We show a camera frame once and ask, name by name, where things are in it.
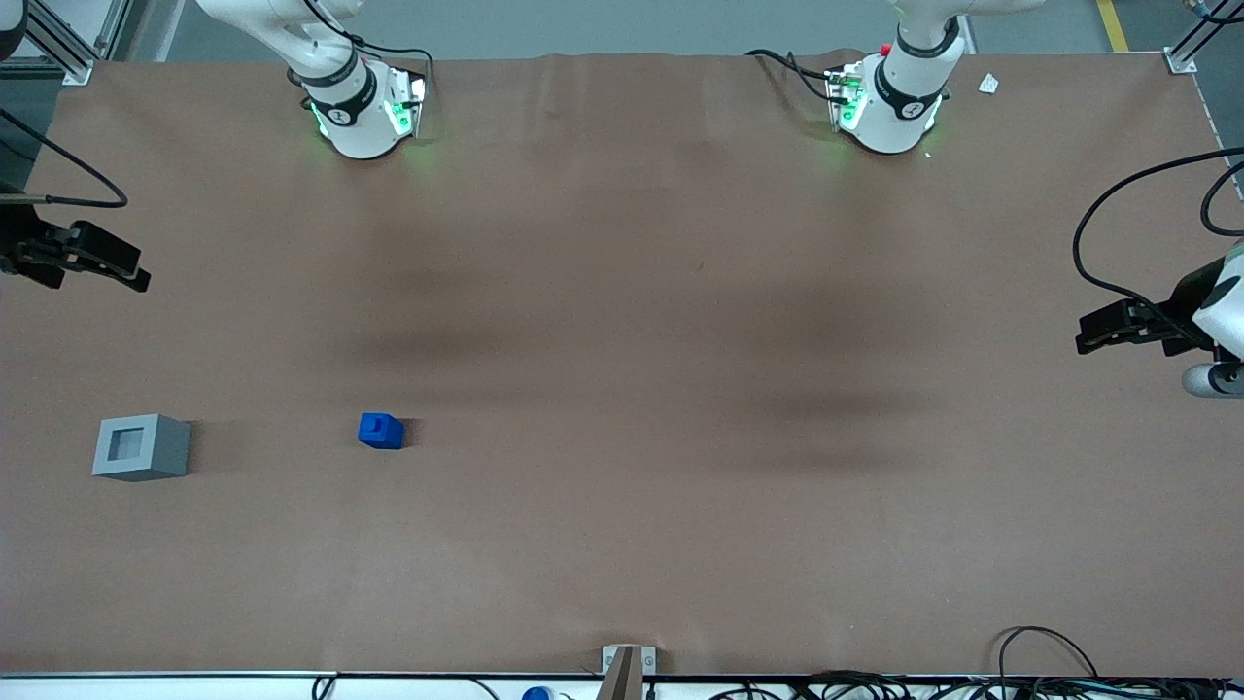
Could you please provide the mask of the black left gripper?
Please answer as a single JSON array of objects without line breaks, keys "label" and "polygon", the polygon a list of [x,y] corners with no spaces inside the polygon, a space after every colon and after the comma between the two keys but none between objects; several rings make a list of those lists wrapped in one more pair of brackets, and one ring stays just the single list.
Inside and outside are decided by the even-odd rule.
[{"label": "black left gripper", "polygon": [[1080,333],[1075,336],[1077,354],[1088,356],[1105,347],[1152,342],[1162,342],[1163,356],[1214,349],[1215,342],[1195,326],[1193,315],[1209,296],[1217,280],[1217,259],[1178,280],[1171,298],[1159,305],[1159,310],[1171,320],[1172,332],[1168,338],[1163,333],[1148,331],[1152,320],[1149,310],[1135,298],[1120,298],[1081,316]]}]

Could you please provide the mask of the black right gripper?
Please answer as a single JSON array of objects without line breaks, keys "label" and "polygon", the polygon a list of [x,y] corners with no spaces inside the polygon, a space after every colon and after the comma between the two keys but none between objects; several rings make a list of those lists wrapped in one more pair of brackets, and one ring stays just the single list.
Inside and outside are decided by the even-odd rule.
[{"label": "black right gripper", "polygon": [[[68,251],[76,257],[68,259]],[[151,288],[141,249],[88,221],[70,228],[39,218],[32,206],[1,208],[1,271],[58,291],[66,274],[95,274],[136,293]]]}]

